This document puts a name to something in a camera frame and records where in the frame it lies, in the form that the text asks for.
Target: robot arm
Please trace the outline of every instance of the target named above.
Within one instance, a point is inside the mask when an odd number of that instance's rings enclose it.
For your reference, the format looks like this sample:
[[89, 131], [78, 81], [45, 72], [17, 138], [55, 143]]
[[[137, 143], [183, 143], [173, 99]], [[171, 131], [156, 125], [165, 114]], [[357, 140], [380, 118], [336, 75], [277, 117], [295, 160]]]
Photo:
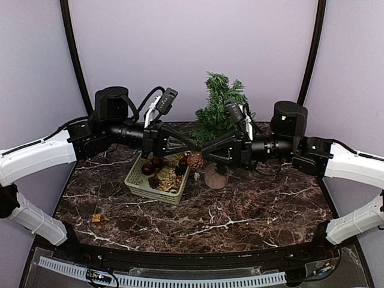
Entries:
[[[75, 119], [43, 139], [0, 150], [0, 218], [21, 224], [32, 234], [44, 237], [55, 246], [77, 242], [69, 224], [37, 208], [18, 192], [13, 183], [56, 165], [94, 157], [108, 150], [113, 143], [141, 149], [145, 158], [152, 152], [157, 156], [165, 156], [196, 149], [189, 139], [158, 122], [161, 115], [169, 112], [178, 93], [170, 88], [155, 88], [151, 93], [156, 90], [161, 90], [163, 94], [150, 106], [145, 124], [137, 123], [139, 111], [129, 100], [128, 90], [110, 87], [96, 93], [95, 111], [87, 121]], [[134, 112], [130, 118], [128, 107]]]
[[[241, 109], [231, 101], [226, 104], [234, 123], [244, 121], [248, 125]], [[207, 143], [202, 155], [219, 164], [249, 170], [258, 162], [285, 159], [308, 175], [350, 179], [384, 189], [383, 157], [354, 151], [337, 140], [305, 137], [306, 122], [306, 108], [281, 101], [275, 104], [271, 135], [256, 134], [250, 138], [246, 132], [228, 134]], [[321, 223], [313, 244], [331, 247], [381, 224], [384, 193], [348, 215]]]

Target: white robot arm segment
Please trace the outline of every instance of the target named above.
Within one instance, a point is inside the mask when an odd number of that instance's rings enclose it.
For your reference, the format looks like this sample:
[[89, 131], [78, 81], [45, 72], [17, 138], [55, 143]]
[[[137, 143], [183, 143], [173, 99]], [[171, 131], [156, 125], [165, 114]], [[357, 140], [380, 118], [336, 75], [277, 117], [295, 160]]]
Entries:
[[0, 150], [0, 184], [9, 186], [15, 181], [35, 172], [76, 162], [75, 150], [67, 130], [62, 130], [52, 138], [3, 155], [8, 150]]
[[[333, 157], [328, 160], [325, 176], [350, 179], [384, 189], [384, 158], [366, 154], [370, 158], [353, 154], [340, 144], [331, 146]], [[338, 219], [327, 226], [326, 239], [336, 245], [344, 240], [384, 224], [383, 196]]]
[[68, 239], [67, 229], [63, 222], [38, 209], [21, 193], [17, 193], [17, 201], [20, 207], [12, 211], [12, 214], [7, 217], [9, 220], [19, 223], [32, 234], [44, 237], [55, 246], [63, 244]]

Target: pine cone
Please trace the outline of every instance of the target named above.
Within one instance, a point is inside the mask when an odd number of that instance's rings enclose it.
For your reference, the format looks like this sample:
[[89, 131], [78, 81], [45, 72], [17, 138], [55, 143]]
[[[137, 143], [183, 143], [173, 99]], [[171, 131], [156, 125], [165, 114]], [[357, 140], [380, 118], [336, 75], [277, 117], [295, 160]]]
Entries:
[[149, 186], [156, 189], [160, 185], [160, 179], [157, 175], [148, 178]]
[[191, 169], [199, 169], [204, 166], [204, 158], [201, 153], [193, 152], [188, 156], [187, 163]]

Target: black cable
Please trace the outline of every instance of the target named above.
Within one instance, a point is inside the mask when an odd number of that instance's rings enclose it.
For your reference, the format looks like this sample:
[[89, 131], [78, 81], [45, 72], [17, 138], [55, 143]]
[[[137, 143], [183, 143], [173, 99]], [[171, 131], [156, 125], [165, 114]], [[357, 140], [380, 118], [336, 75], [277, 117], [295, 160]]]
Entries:
[[316, 276], [316, 275], [309, 275], [309, 276], [307, 276], [307, 277], [305, 277], [305, 278], [302, 278], [302, 279], [297, 279], [297, 280], [294, 280], [294, 279], [288, 279], [287, 278], [287, 283], [298, 283], [298, 282], [317, 282], [317, 281], [322, 281], [322, 280], [324, 280], [324, 279], [327, 279], [329, 276], [331, 276], [335, 271], [336, 271], [336, 269], [339, 267], [339, 265], [340, 265], [340, 262], [341, 262], [341, 254], [342, 254], [342, 252], [341, 252], [341, 250], [339, 250], [339, 258], [338, 258], [338, 260], [337, 260], [337, 263], [336, 263], [336, 265], [335, 265], [335, 267], [333, 268], [333, 270], [331, 271], [331, 272], [329, 272], [327, 275], [325, 275], [324, 277], [322, 277], [322, 278], [317, 278], [317, 279], [310, 279], [311, 277], [313, 277], [313, 276]]
[[239, 126], [241, 131], [245, 134], [245, 136], [248, 137], [248, 132], [246, 131], [246, 129], [241, 124]]
[[92, 268], [94, 270], [98, 270], [98, 271], [101, 271], [101, 272], [105, 272], [105, 273], [108, 273], [109, 275], [111, 275], [113, 277], [113, 279], [115, 279], [116, 281], [116, 286], [115, 288], [119, 288], [119, 280], [118, 278], [111, 272], [109, 272], [108, 270], [104, 269], [104, 268], [101, 268], [101, 267], [97, 267], [97, 266], [93, 266], [93, 265], [89, 265], [89, 264], [84, 264], [82, 262], [77, 262], [77, 261], [74, 261], [73, 259], [70, 259], [67, 255], [64, 254], [64, 252], [62, 252], [61, 250], [59, 249], [56, 249], [56, 251], [58, 251], [61, 255], [63, 255], [68, 261], [70, 262], [73, 262], [73, 263], [76, 263], [76, 264], [80, 264], [80, 265], [85, 265], [87, 267], [87, 269]]
[[77, 84], [79, 86], [80, 93], [83, 98], [86, 112], [88, 113], [88, 115], [90, 115], [93, 111], [93, 107], [92, 107], [91, 99], [89, 98], [88, 90], [86, 88], [83, 70], [80, 64], [79, 54], [76, 48], [76, 41], [73, 33], [71, 13], [70, 13], [68, 0], [60, 0], [60, 6], [61, 6], [62, 21], [64, 23], [65, 35], [67, 36], [68, 48], [69, 48], [71, 59], [72, 59], [73, 70], [76, 75]]
[[153, 119], [153, 121], [151, 121], [151, 123], [148, 125], [148, 127], [146, 129], [150, 129], [159, 119], [160, 117], [162, 116], [163, 114], [159, 113], [155, 119]]
[[118, 148], [119, 148], [119, 143], [116, 144], [116, 147], [115, 147], [115, 148], [113, 148], [113, 149], [111, 149], [111, 150], [108, 150], [108, 151], [106, 151], [106, 152], [107, 152], [107, 154], [108, 154], [108, 153], [113, 153], [113, 152], [115, 152]]
[[139, 108], [137, 108], [137, 111], [140, 113], [140, 111], [143, 109], [145, 103], [150, 99], [150, 97], [152, 95], [155, 94], [156, 91], [160, 90], [163, 94], [165, 93], [165, 89], [161, 86], [157, 86], [155, 87], [154, 89], [152, 89], [150, 91], [150, 93], [148, 93], [148, 95], [144, 98], [144, 100], [142, 101], [142, 103], [140, 104]]
[[273, 176], [277, 176], [281, 172], [281, 165], [278, 167], [278, 169], [277, 169], [277, 171], [275, 173], [265, 173], [265, 172], [262, 172], [258, 168], [256, 168], [258, 163], [259, 163], [258, 161], [255, 162], [254, 170], [255, 170], [255, 172], [257, 174], [260, 174], [262, 176], [273, 177]]
[[125, 122], [130, 123], [130, 125], [133, 125], [139, 120], [140, 114], [139, 114], [139, 111], [136, 109], [135, 104], [133, 104], [132, 100], [129, 97], [126, 100], [127, 100], [128, 107], [131, 108], [133, 116], [127, 118]]
[[248, 104], [245, 104], [243, 106], [245, 108], [245, 111], [246, 111], [246, 114], [249, 116], [249, 118], [251, 119], [251, 125], [252, 127], [257, 131], [259, 132], [261, 135], [263, 136], [268, 136], [267, 134], [265, 134], [260, 128], [259, 126], [257, 125], [257, 123], [253, 120], [253, 117], [256, 115], [256, 113], [252, 113], [251, 112], [251, 109], [250, 109], [250, 106]]
[[[60, 131], [62, 131], [63, 129], [65, 129], [68, 125], [73, 124], [73, 123], [78, 122], [78, 121], [81, 121], [81, 120], [85, 120], [85, 119], [88, 119], [88, 116], [83, 116], [83, 117], [78, 117], [78, 118], [72, 119], [71, 121], [68, 121], [68, 122], [65, 123], [64, 125], [61, 125], [61, 126], [60, 126], [55, 132], [53, 132], [51, 135], [49, 135], [49, 136], [43, 138], [43, 140], [46, 141], [46, 140], [52, 138], [54, 135], [58, 134], [58, 133], [59, 133]], [[21, 150], [21, 149], [23, 149], [23, 148], [31, 147], [31, 146], [36, 145], [36, 144], [39, 144], [39, 143], [41, 143], [41, 140], [36, 140], [36, 141], [34, 141], [34, 142], [31, 142], [31, 143], [28, 143], [28, 144], [24, 144], [24, 145], [22, 145], [22, 146], [18, 146], [18, 147], [16, 147], [16, 148], [13, 148], [13, 149], [11, 149], [11, 150], [8, 150], [8, 151], [2, 153], [1, 155], [5, 156], [5, 155], [11, 154], [11, 153], [13, 153], [13, 152], [16, 152], [16, 151], [18, 151], [18, 150]]]
[[144, 122], [145, 122], [145, 116], [146, 116], [146, 114], [148, 113], [148, 111], [149, 111], [149, 109], [144, 113], [144, 115], [143, 115], [143, 118], [144, 118]]
[[333, 268], [333, 270], [331, 272], [329, 272], [327, 275], [325, 275], [323, 278], [319, 278], [319, 279], [307, 279], [307, 280], [304, 280], [304, 282], [316, 282], [316, 281], [321, 281], [321, 280], [324, 280], [324, 279], [327, 279], [329, 276], [331, 276], [335, 271], [336, 269], [339, 267], [340, 265], [340, 262], [341, 262], [341, 255], [342, 255], [342, 252], [341, 250], [339, 250], [339, 258], [337, 260], [337, 263], [335, 265], [335, 267]]
[[87, 282], [87, 284], [88, 284], [89, 286], [93, 287], [93, 288], [101, 288], [101, 287], [102, 287], [101, 285], [96, 284], [91, 278], [90, 278], [90, 279], [87, 279], [87, 280], [89, 280], [89, 281], [92, 283], [92, 285], [90, 285], [88, 282]]
[[374, 160], [384, 161], [384, 159], [380, 158], [380, 157], [375, 157], [375, 156], [372, 156], [372, 155], [369, 155], [369, 154], [365, 154], [365, 153], [359, 153], [358, 151], [353, 150], [351, 147], [349, 147], [348, 145], [346, 145], [342, 141], [339, 141], [339, 140], [336, 140], [336, 139], [325, 139], [325, 140], [335, 142], [336, 144], [341, 145], [343, 148], [347, 149], [349, 152], [351, 152], [351, 153], [353, 153], [353, 154], [355, 154], [357, 156], [361, 156], [361, 157], [364, 157], [364, 158], [367, 158], [367, 159], [374, 159]]
[[44, 141], [47, 141], [48, 139], [52, 138], [54, 135], [60, 133], [60, 131], [64, 130], [65, 128], [67, 128], [69, 125], [73, 124], [73, 123], [76, 123], [76, 122], [79, 122], [81, 120], [85, 120], [85, 119], [88, 119], [87, 116], [83, 116], [83, 117], [78, 117], [78, 118], [74, 118], [66, 123], [64, 123], [63, 125], [61, 125], [55, 132], [53, 132], [51, 135], [47, 136], [44, 138]]
[[316, 61], [317, 50], [319, 49], [320, 36], [322, 34], [324, 15], [325, 15], [326, 0], [319, 0], [317, 3], [317, 13], [314, 23], [314, 30], [311, 42], [311, 48], [308, 55], [307, 66], [305, 68], [304, 77], [301, 84], [301, 89], [297, 103], [301, 106], [304, 105], [307, 96], [308, 88], [311, 82], [314, 64]]

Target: small gold object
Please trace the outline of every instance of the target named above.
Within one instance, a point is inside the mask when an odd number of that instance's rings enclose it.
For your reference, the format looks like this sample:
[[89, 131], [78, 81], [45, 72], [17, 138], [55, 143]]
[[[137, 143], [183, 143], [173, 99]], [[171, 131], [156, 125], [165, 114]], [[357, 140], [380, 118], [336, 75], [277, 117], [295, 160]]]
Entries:
[[106, 218], [103, 214], [94, 214], [92, 216], [92, 223], [96, 226], [104, 226], [106, 223]]

